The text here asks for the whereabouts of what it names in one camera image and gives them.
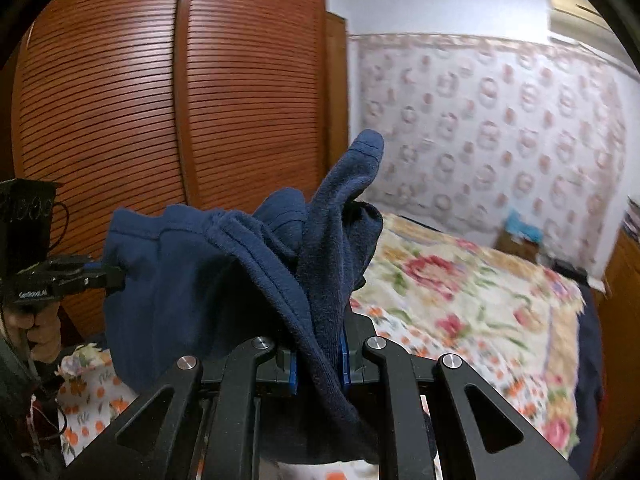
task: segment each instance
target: wooden furniture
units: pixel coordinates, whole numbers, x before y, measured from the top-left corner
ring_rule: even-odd
[[[310,197],[327,170],[324,23],[324,0],[53,0],[20,45],[11,122],[15,175],[63,184],[58,251],[100,256],[117,207]],[[64,307],[83,336],[103,329],[101,292]]]
[[[498,239],[495,241],[494,249],[505,253],[519,256],[532,264],[536,263],[539,245],[528,240],[514,240],[514,238],[504,229],[500,231]]]
[[[610,465],[640,422],[640,246],[620,229],[598,303],[606,409],[597,472]]]
[[[349,147],[347,27],[344,18],[326,14],[326,99],[329,166]]]

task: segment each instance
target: blue garment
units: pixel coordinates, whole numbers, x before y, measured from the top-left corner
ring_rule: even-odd
[[[287,459],[372,460],[373,432],[338,382],[338,338],[382,230],[378,210],[355,201],[382,153],[380,134],[363,131],[309,204],[282,189],[253,215],[185,205],[158,218],[117,210],[103,260],[126,271],[124,290],[104,301],[118,375],[141,391],[182,355],[219,358],[257,335],[290,338],[324,413],[298,413],[286,427],[273,417],[276,439],[296,448]]]

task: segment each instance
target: louvered wardrobe door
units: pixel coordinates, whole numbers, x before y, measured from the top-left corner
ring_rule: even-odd
[[[53,0],[23,41],[12,135],[18,176],[63,184],[58,252],[100,256],[113,210],[183,202],[172,94],[176,0]],[[62,231],[56,211],[52,240]],[[64,306],[103,328],[102,291]]]
[[[326,171],[324,0],[192,0],[188,100],[202,206],[252,212]]]

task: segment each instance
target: triangular cutout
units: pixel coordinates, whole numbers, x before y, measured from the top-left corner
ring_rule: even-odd
[[[142,455],[148,455],[156,446],[166,412],[174,397],[173,388],[161,390],[116,435],[116,443],[129,447]]]
[[[466,398],[480,430],[487,453],[498,453],[524,439],[522,432],[478,388],[470,384],[465,388]]]

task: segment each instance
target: air conditioner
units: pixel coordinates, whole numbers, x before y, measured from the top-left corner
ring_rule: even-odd
[[[588,0],[549,0],[549,30],[573,38],[633,67],[607,22]]]

